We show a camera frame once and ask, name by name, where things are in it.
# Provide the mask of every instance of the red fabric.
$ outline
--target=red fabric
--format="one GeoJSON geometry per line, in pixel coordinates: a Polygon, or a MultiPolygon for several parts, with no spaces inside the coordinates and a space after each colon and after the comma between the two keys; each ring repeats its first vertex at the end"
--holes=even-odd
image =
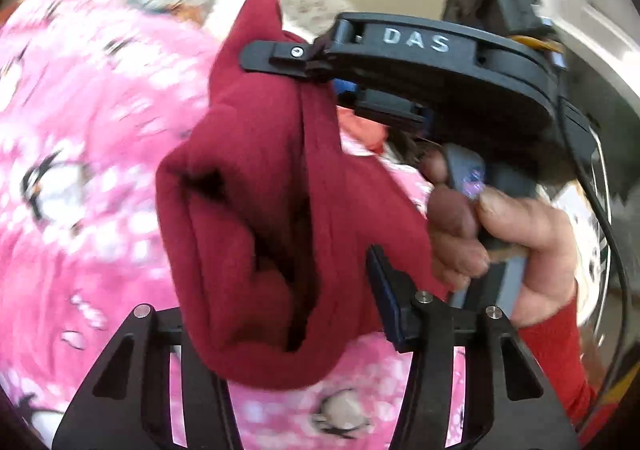
{"type": "MultiPolygon", "coordinates": [[[[577,424],[587,413],[596,393],[587,382],[580,362],[580,332],[576,325],[577,300],[545,322],[520,329],[519,334],[545,371],[558,399],[572,423],[577,424]]],[[[585,444],[604,425],[615,406],[600,409],[585,430],[585,444]]]]}
{"type": "Polygon", "coordinates": [[[0,27],[4,26],[4,24],[7,23],[8,19],[15,12],[15,10],[18,9],[19,6],[20,4],[18,2],[11,2],[7,7],[0,10],[0,27]]]}
{"type": "Polygon", "coordinates": [[[376,154],[385,151],[386,126],[355,115],[350,108],[338,107],[340,129],[364,144],[367,150],[376,154]]]}
{"type": "Polygon", "coordinates": [[[281,28],[277,0],[246,1],[211,72],[209,113],[156,176],[198,354],[226,379],[271,389],[318,382],[349,340],[381,329],[372,243],[418,288],[446,294],[424,218],[375,157],[343,154],[330,87],[239,66],[251,41],[295,39],[281,28]]]}

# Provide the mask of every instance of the hand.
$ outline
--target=hand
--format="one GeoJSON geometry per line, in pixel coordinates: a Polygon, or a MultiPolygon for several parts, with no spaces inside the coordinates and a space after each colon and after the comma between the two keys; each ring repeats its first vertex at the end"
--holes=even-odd
{"type": "Polygon", "coordinates": [[[447,163],[439,151],[425,157],[421,171],[435,185],[427,217],[437,279],[458,291],[486,273],[490,254],[478,240],[483,226],[497,239],[529,248],[523,286],[510,318],[516,327],[538,324],[571,302],[577,248],[564,211],[535,199],[513,199],[491,187],[471,201],[444,185],[447,163]]]}

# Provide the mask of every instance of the black bracket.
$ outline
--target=black bracket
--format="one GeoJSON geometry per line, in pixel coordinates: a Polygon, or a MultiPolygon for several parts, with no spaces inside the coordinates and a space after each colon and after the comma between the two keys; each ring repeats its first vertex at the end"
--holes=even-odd
{"type": "MultiPolygon", "coordinates": [[[[556,75],[542,53],[513,40],[451,22],[342,13],[313,45],[255,41],[240,64],[301,81],[352,81],[357,90],[340,104],[357,115],[459,144],[534,181],[574,178],[556,126],[556,75]]],[[[568,128],[580,161],[590,165],[588,120],[575,110],[568,128]]]]}
{"type": "Polygon", "coordinates": [[[449,307],[417,290],[380,246],[367,252],[367,273],[386,338],[415,353],[390,450],[444,448],[456,346],[465,347],[466,398],[463,439],[452,448],[578,449],[555,391],[499,308],[449,307]]]}
{"type": "Polygon", "coordinates": [[[179,450],[172,441],[169,357],[181,346],[182,407],[189,448],[241,450],[226,382],[210,372],[182,328],[178,308],[137,306],[86,375],[52,450],[179,450]]]}

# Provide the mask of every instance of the pink patterned fabric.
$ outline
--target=pink patterned fabric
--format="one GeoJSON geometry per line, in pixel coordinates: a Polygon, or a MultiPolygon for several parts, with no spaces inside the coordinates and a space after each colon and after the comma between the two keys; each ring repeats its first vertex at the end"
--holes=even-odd
{"type": "MultiPolygon", "coordinates": [[[[177,306],[154,172],[203,116],[219,45],[188,22],[121,0],[27,0],[0,30],[0,68],[19,74],[15,90],[0,79],[0,385],[49,445],[130,311],[177,306]]],[[[372,155],[342,139],[347,153],[372,155]]],[[[381,161],[424,212],[430,186],[414,169],[381,161]]],[[[177,356],[170,406],[174,440],[184,444],[177,356]]],[[[230,383],[243,445],[382,449],[409,364],[373,334],[309,389],[230,383]]],[[[462,430],[461,351],[455,367],[450,444],[462,430]]]]}

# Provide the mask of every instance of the gray handle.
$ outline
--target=gray handle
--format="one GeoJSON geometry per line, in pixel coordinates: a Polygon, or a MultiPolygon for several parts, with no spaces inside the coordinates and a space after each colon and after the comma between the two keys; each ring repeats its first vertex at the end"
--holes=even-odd
{"type": "MultiPolygon", "coordinates": [[[[449,187],[470,199],[478,197],[485,182],[512,197],[535,194],[536,182],[510,166],[502,163],[487,166],[480,155],[459,145],[446,144],[442,152],[449,168],[449,187]]],[[[481,232],[479,239],[488,250],[508,246],[486,231],[481,232]]],[[[449,305],[477,312],[487,306],[497,305],[510,316],[520,293],[526,267],[527,258],[523,256],[492,263],[486,275],[473,279],[467,289],[452,293],[449,305]]]]}

